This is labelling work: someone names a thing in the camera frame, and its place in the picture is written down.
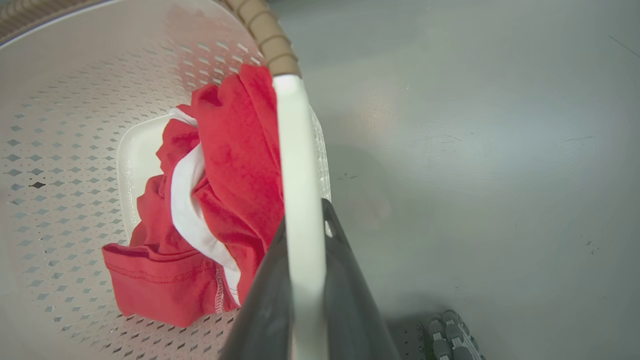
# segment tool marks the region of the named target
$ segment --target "laundry basket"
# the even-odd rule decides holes
[[[275,86],[283,154],[304,145],[282,159],[287,224],[313,215],[290,211],[309,208],[309,197],[321,216],[317,195],[330,194],[319,124],[308,108],[296,107],[306,101],[303,92],[289,92],[293,100],[281,97],[301,86],[296,58],[265,10],[247,18],[253,6],[247,4],[258,1],[229,2],[24,0],[2,9],[3,357],[216,357],[235,311],[206,316],[187,329],[122,316],[100,248],[129,241],[122,210],[132,199],[120,191],[116,164],[125,132],[188,103],[193,90],[221,83],[243,63],[292,74]],[[256,27],[271,33],[261,38]],[[277,46],[264,47],[273,39]],[[283,129],[284,118],[305,112],[304,121]],[[314,141],[309,151],[305,146]],[[300,196],[287,198],[287,187]],[[313,246],[291,250],[302,251],[301,261],[322,258],[304,254]]]

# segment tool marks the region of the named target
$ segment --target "woven tan handle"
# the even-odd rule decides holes
[[[14,0],[0,8],[0,44],[63,15],[104,0]],[[271,75],[301,76],[291,42],[264,0],[223,0],[243,22],[264,55]]]

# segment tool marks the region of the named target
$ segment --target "floor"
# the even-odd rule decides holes
[[[640,3],[274,0],[383,314],[487,359],[630,359]]]

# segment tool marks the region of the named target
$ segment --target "white stripe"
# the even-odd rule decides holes
[[[176,108],[172,109],[169,115],[187,124],[190,124],[191,119],[195,120]],[[171,180],[173,226],[194,249],[222,265],[229,292],[236,304],[240,306],[237,290],[241,275],[240,268],[227,246],[211,234],[204,220],[200,204],[191,196],[193,188],[200,182],[203,174],[204,153],[202,152],[202,144],[198,144],[189,154],[178,161],[173,170]]]

